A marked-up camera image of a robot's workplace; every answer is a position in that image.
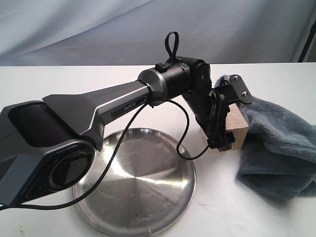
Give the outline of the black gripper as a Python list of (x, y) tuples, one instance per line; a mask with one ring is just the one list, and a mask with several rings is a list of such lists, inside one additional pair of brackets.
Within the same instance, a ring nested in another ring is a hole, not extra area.
[(226, 104), (225, 96), (217, 90), (212, 89), (213, 99), (209, 125), (207, 127), (207, 144), (210, 149), (228, 151), (235, 141), (233, 133), (226, 131), (226, 117), (230, 112)]

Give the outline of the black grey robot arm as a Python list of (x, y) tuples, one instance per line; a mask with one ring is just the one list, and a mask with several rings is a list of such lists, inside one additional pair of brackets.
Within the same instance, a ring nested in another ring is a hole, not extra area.
[(0, 113), (0, 204), (2, 209), (62, 191), (77, 183), (102, 150), (104, 127), (132, 110), (183, 96), (208, 137), (208, 146), (232, 142), (225, 130), (237, 100), (229, 81), (212, 87), (210, 66), (172, 56), (144, 70), (136, 81), (77, 95), (4, 107)]

